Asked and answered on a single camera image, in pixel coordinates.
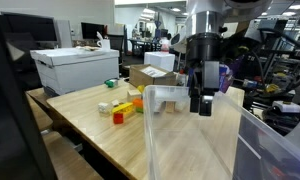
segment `white container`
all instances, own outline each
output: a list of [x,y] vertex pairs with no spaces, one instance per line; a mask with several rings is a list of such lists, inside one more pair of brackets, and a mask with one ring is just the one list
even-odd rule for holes
[[119,77],[119,52],[77,48],[31,51],[42,85],[52,95],[101,85]]
[[146,52],[144,64],[151,64],[167,71],[173,71],[175,55],[166,52]]
[[[174,113],[155,110],[162,101],[185,107]],[[190,113],[189,104],[188,88],[146,87],[149,179],[300,180],[300,149],[229,97],[216,93],[211,117]]]

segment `desk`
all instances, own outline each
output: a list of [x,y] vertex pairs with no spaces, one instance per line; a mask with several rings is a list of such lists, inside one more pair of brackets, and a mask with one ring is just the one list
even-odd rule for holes
[[150,44],[150,48],[151,48],[151,51],[158,51],[158,44],[160,45],[159,42],[152,42],[152,40],[150,41],[145,41],[145,40],[137,40],[137,39],[129,39],[129,41],[131,42],[132,44],[132,54],[134,54],[134,49],[135,49],[135,46],[138,45],[138,43],[140,43],[139,45],[142,45],[144,46],[143,48],[143,54],[146,52],[146,45],[147,44]]
[[[135,88],[120,80],[118,88],[96,86],[49,99],[48,104],[128,178],[148,179],[143,114],[114,125],[111,116],[100,115],[97,109],[99,102],[125,101],[129,89]],[[242,104],[244,92],[231,89],[231,95],[237,94],[233,97],[241,97],[235,102]]]

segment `red block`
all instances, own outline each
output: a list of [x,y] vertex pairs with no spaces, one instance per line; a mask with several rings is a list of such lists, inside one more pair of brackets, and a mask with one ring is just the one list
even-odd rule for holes
[[114,124],[122,124],[123,123],[123,114],[114,113],[113,114],[113,123]]

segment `ceiling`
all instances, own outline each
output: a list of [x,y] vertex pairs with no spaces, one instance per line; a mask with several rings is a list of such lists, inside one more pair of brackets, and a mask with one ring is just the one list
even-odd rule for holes
[[[278,15],[282,15],[284,12],[295,12],[294,16],[290,17],[299,17],[300,10],[292,10],[289,9],[291,5],[300,5],[300,0],[273,0],[270,8],[266,11],[266,16],[260,16],[261,18],[267,17],[278,17]],[[170,14],[175,15],[177,18],[185,18],[186,16],[182,15],[182,13],[186,12],[186,1],[176,0],[175,2],[161,2],[161,3],[149,3],[149,4],[130,4],[130,5],[120,5],[122,6],[143,6],[153,10],[160,10]],[[180,12],[171,11],[171,8],[178,8]]]

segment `transparent acrylic box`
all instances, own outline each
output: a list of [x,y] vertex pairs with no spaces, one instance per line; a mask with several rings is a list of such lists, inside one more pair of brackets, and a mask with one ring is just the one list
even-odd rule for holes
[[[147,86],[145,139],[149,179],[300,179],[300,149],[217,93],[211,117],[189,112],[188,88]],[[164,101],[184,102],[167,113]]]

